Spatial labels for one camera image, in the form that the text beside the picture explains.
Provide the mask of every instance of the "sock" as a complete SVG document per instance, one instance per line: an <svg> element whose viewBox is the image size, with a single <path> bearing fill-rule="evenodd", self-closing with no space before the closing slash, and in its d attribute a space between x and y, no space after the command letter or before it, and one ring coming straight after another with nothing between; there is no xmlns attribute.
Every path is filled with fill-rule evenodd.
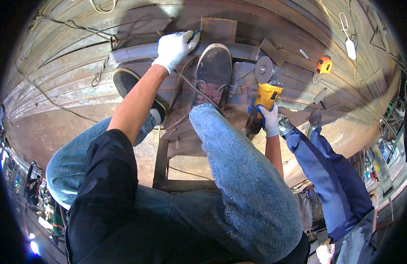
<svg viewBox="0 0 407 264"><path fill-rule="evenodd" d="M149 113L154 117L155 119L155 126L160 125L161 124L161 115L158 112L157 109L152 108Z"/></svg>

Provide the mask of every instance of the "gloved hand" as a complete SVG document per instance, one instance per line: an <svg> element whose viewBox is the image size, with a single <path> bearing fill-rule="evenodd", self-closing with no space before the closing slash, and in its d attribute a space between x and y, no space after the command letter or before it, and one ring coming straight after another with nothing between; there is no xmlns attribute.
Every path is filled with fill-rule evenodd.
<svg viewBox="0 0 407 264"><path fill-rule="evenodd" d="M278 124L277 124L277 116L278 116L277 104L274 102L274 106L271 111L268 111L267 108L264 108L260 104L258 104L256 106L256 109L264 117L264 123L263 123L262 127L266 133L266 138L270 138L270 137L279 135L280 132L278 131Z"/></svg>
<svg viewBox="0 0 407 264"><path fill-rule="evenodd" d="M331 238L328 238L322 242L316 249L316 255L318 256L321 264L331 263L334 256L335 245L330 244Z"/></svg>
<svg viewBox="0 0 407 264"><path fill-rule="evenodd" d="M201 32L197 32L195 37L190 40L192 35L193 31L189 30L162 36L158 40L158 58L154 60L152 65L164 66L170 74L198 44Z"/></svg>
<svg viewBox="0 0 407 264"><path fill-rule="evenodd" d="M378 202L379 202L379 195L376 190L373 190L372 192L369 193L369 196L371 198L371 203L374 209L378 209Z"/></svg>

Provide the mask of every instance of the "steel beam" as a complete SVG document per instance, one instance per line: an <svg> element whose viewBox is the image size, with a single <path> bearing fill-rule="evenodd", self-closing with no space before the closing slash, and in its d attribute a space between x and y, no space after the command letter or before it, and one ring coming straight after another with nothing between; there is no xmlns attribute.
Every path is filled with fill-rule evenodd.
<svg viewBox="0 0 407 264"><path fill-rule="evenodd" d="M238 43L221 43L228 47L232 58L250 61L258 60L259 47ZM210 42L199 42L196 48L192 50L189 55L202 55L202 52L210 44ZM122 63L146 58L156 58L158 57L158 43L149 43L114 50L109 53L109 56L111 63Z"/></svg>

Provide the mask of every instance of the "black shirt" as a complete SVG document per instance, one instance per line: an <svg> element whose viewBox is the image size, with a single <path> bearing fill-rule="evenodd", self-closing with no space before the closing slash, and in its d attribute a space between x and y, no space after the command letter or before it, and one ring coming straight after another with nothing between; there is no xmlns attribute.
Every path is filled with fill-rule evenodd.
<svg viewBox="0 0 407 264"><path fill-rule="evenodd" d="M120 130L97 137L87 157L86 177L68 212L66 246L71 263L247 261L216 240L152 212L134 209L136 161L130 141ZM303 247L296 249L304 252L290 255L305 257L307 238L302 241Z"/></svg>

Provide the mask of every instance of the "dark blue pants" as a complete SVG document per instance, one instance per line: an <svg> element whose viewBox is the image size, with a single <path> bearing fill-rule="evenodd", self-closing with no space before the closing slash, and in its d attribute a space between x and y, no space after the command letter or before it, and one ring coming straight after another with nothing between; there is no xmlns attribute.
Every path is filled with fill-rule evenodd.
<svg viewBox="0 0 407 264"><path fill-rule="evenodd" d="M372 210L372 205L352 164L336 154L320 133L321 128L315 129L309 140L293 128L285 139L321 200L328 235L337 241Z"/></svg>

